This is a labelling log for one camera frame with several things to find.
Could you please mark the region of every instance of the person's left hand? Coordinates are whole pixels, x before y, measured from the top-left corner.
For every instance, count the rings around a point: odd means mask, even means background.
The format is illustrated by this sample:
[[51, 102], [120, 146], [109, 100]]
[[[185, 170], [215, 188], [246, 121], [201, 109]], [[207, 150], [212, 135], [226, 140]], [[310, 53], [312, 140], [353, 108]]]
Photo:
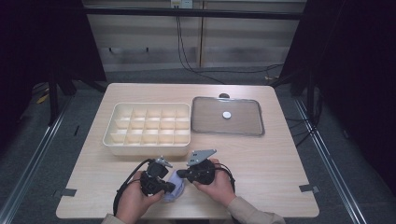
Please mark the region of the person's left hand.
[[161, 200], [164, 191], [146, 196], [143, 194], [140, 181], [141, 171], [136, 172], [131, 184], [122, 193], [117, 209], [116, 217], [126, 224], [133, 224], [148, 211], [149, 207]]

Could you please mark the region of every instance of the metal rail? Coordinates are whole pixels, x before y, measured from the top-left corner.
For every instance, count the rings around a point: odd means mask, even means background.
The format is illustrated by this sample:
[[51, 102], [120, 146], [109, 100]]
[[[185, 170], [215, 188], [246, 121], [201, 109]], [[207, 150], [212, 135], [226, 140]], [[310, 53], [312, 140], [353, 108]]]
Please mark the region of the metal rail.
[[235, 19], [262, 19], [298, 21], [304, 17], [298, 12], [235, 11], [189, 8], [156, 7], [39, 7], [45, 11], [84, 13], [91, 15], [169, 16], [169, 17], [211, 17]]
[[40, 163], [43, 161], [44, 156], [48, 148], [50, 147], [50, 143], [52, 142], [53, 137], [57, 133], [63, 119], [64, 119], [64, 112], [66, 111], [67, 107], [70, 105], [72, 97], [69, 97], [63, 107], [58, 118], [52, 123], [51, 126], [48, 127], [46, 133], [44, 134], [43, 138], [41, 139], [40, 144], [38, 145], [37, 149], [35, 150], [35, 154], [33, 155], [32, 159], [30, 159], [28, 165], [26, 166], [25, 170], [23, 171], [20, 179], [18, 180], [17, 185], [15, 186], [14, 190], [8, 196], [6, 202], [4, 203], [1, 211], [0, 211], [0, 223], [1, 224], [9, 224], [11, 223], [12, 219], [14, 218], [17, 210], [25, 196], [27, 190], [29, 189], [34, 177], [35, 173], [38, 170]]
[[[297, 99], [295, 101], [297, 108], [300, 112], [300, 115], [303, 119], [305, 119], [305, 125], [309, 132], [311, 132], [314, 127], [308, 119], [307, 111], [305, 105], [301, 99]], [[366, 219], [359, 207], [358, 202], [356, 201], [355, 197], [353, 196], [352, 192], [350, 191], [347, 183], [345, 182], [344, 178], [342, 177], [340, 171], [338, 170], [337, 165], [335, 164], [334, 160], [332, 159], [332, 155], [330, 151], [327, 149], [326, 145], [323, 142], [319, 132], [317, 129], [314, 129], [311, 133], [312, 140], [318, 149], [318, 153], [323, 160], [326, 169], [329, 172], [330, 177], [332, 178], [332, 182], [334, 183], [335, 187], [337, 188], [338, 193], [348, 211], [350, 217], [352, 218], [353, 223], [355, 224], [367, 224]]]

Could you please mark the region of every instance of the black tape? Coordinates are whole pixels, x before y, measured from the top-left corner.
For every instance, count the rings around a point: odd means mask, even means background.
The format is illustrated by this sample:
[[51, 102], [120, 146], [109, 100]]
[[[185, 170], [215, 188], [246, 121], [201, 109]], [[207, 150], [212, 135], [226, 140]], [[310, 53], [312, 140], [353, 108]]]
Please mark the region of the black tape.
[[52, 197], [62, 198], [62, 196], [74, 197], [76, 195], [76, 189], [58, 189], [53, 192]]
[[312, 186], [309, 185], [309, 184], [307, 184], [307, 185], [301, 185], [301, 186], [299, 186], [299, 188], [300, 188], [300, 191], [301, 191], [301, 192], [312, 191], [314, 194], [320, 192], [318, 186], [312, 187]]

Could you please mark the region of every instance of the black handheld controller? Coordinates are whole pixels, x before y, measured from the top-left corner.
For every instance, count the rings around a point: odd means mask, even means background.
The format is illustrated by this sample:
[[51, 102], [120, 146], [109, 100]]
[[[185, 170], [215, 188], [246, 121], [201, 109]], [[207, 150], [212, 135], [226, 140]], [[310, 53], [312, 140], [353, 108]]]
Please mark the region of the black handheld controller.
[[117, 214], [122, 193], [126, 190], [128, 185], [131, 184], [129, 181], [134, 176], [134, 174], [136, 174], [137, 170], [139, 170], [140, 167], [142, 167], [142, 165], [147, 162], [148, 162], [147, 171], [144, 171], [140, 176], [140, 179], [138, 179], [140, 181], [143, 194], [148, 196], [150, 194], [156, 194], [161, 190], [164, 190], [165, 192], [172, 192], [175, 189], [176, 187], [175, 184], [162, 180], [162, 178], [164, 178], [168, 174], [168, 170], [166, 169], [166, 166], [173, 167], [169, 162], [167, 162], [163, 157], [160, 157], [159, 159], [156, 160], [148, 159], [142, 161], [134, 169], [134, 171], [128, 176], [128, 178], [121, 185], [121, 187], [117, 190], [117, 195], [114, 198], [114, 203], [113, 203], [114, 216]]
[[142, 186], [142, 192], [148, 196], [149, 194], [156, 194], [161, 190], [165, 192], [172, 192], [175, 189], [175, 184], [162, 180], [167, 174], [167, 165], [156, 161], [148, 164], [148, 169], [140, 177], [140, 185]]
[[209, 185], [215, 179], [215, 165], [212, 161], [204, 159], [196, 165], [192, 165], [187, 170], [177, 170], [180, 178], [187, 178], [190, 183], [197, 181], [204, 185]]

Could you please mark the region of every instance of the rectangular metal tray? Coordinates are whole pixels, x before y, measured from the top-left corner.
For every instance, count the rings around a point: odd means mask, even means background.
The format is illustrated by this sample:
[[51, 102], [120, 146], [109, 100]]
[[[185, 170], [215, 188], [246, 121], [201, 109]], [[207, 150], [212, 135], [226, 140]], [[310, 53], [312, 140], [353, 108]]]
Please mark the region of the rectangular metal tray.
[[263, 135], [262, 110], [255, 100], [195, 97], [191, 129], [197, 133]]

